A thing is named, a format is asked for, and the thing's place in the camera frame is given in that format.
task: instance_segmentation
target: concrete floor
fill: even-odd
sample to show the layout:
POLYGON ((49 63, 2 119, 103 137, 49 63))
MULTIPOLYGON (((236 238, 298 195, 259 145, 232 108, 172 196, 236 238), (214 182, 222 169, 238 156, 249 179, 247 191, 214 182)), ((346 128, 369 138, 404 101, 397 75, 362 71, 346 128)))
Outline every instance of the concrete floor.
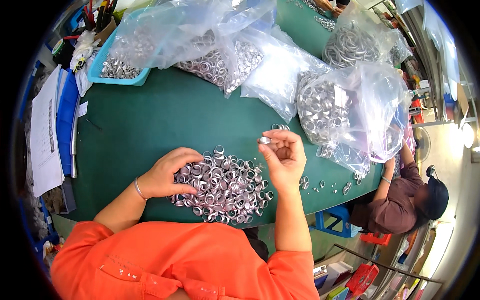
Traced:
MULTIPOLYGON (((53 215, 52 216, 52 221, 53 225, 58 232, 58 234, 65 239, 68 238, 70 235, 73 227, 77 222, 66 219, 64 217, 61 217, 59 215, 53 215)), ((314 225, 315 224, 315 214, 308 215, 307 216, 307 222, 309 225, 314 225)), ((325 224, 328 226, 333 222, 333 218, 327 219, 325 224)), ((354 251, 359 249, 359 246, 361 244, 360 241, 360 234, 357 235, 354 238, 350 239, 345 239, 341 237, 337 237, 325 232, 321 232, 318 230, 313 230, 310 232, 310 236, 312 237, 312 253, 313 253, 313 259, 314 260, 319 260, 323 256, 327 254, 327 251, 336 243, 339 245, 342 245, 344 247, 347 247, 349 249, 352 249, 354 251)), ((275 224, 268 224, 264 226, 260 226, 260 230, 258 233, 258 237, 260 240, 264 241, 267 246, 268 250, 270 252, 270 255, 275 253, 275 224)), ((338 252, 340 249, 335 249, 333 250, 329 255, 332 255, 336 252, 338 252)))

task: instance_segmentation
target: hand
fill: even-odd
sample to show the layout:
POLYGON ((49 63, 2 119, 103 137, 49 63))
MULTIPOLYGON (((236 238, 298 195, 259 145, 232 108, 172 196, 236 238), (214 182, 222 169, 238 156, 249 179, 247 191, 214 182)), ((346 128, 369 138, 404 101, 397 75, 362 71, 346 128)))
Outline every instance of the hand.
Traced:
POLYGON ((267 161, 273 186, 279 193, 297 191, 307 163, 300 136, 277 129, 264 132, 263 136, 272 139, 271 144, 259 144, 258 150, 267 161))
POLYGON ((323 9, 324 11, 332 11, 333 7, 328 0, 313 0, 318 7, 323 9))
POLYGON ((333 13, 333 16, 335 18, 338 18, 338 16, 343 13, 343 10, 347 8, 346 5, 343 5, 343 4, 340 4, 340 3, 337 3, 336 4, 336 7, 332 10, 332 13, 333 13))
POLYGON ((176 194, 196 194, 188 184, 174 184, 175 174, 187 163, 202 161, 204 157, 190 148, 180 147, 159 159, 150 171, 138 178, 138 188, 147 198, 161 198, 176 194))
POLYGON ((395 170, 395 157, 387 160, 384 164, 385 170, 395 170))

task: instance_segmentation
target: person in brown shirt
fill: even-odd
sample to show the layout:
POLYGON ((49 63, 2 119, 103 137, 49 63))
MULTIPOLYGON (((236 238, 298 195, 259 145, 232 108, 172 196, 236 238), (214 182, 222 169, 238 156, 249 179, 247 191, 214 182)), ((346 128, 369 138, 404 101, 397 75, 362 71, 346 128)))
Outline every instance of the person in brown shirt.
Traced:
POLYGON ((405 165, 392 180, 395 158, 384 165, 378 189, 348 203, 350 223, 372 232, 413 232, 429 220, 440 218, 448 205, 448 189, 433 176, 423 183, 418 165, 405 140, 400 150, 405 165))

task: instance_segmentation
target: bangle on wrist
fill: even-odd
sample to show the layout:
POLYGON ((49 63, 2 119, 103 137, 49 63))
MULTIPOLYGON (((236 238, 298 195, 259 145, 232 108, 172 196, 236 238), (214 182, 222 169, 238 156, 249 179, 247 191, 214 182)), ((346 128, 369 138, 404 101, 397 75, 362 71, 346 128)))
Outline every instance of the bangle on wrist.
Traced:
POLYGON ((138 180, 138 177, 136 177, 135 180, 133 181, 133 183, 134 183, 134 185, 135 185, 135 189, 137 190, 137 192, 138 192, 138 194, 140 195, 140 197, 142 197, 145 201, 147 201, 148 198, 145 197, 145 196, 142 194, 142 192, 140 191, 140 188, 138 187, 138 182, 137 182, 137 180, 138 180))
POLYGON ((391 180, 388 180, 387 177, 382 176, 382 179, 385 180, 386 182, 388 182, 389 184, 392 184, 392 181, 391 181, 391 180))

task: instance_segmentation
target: woman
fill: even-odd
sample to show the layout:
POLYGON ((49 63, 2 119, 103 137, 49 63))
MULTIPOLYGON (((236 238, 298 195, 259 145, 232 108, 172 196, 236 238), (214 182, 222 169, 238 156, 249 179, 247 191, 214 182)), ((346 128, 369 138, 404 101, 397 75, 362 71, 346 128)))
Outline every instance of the woman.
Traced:
POLYGON ((274 253, 266 263, 242 230, 219 223, 138 221, 146 199, 197 191, 173 184, 188 162, 179 148, 157 161, 105 207, 73 229, 51 269, 64 299, 319 299, 312 241, 298 187, 307 161, 301 138, 272 130, 258 145, 278 192, 274 253))
POLYGON ((332 15, 335 18, 338 18, 338 16, 343 12, 345 8, 347 8, 347 5, 350 3, 350 0, 336 0, 336 6, 332 6, 332 4, 330 4, 330 1, 328 0, 313 0, 313 1, 318 7, 320 7, 324 11, 332 12, 332 15))
POLYGON ((405 165, 400 178, 392 180, 395 169, 392 158, 385 163, 377 191, 348 204, 353 225, 385 234, 410 233, 444 214, 448 205, 445 184, 434 177, 428 184, 423 183, 405 140, 400 157, 405 165))

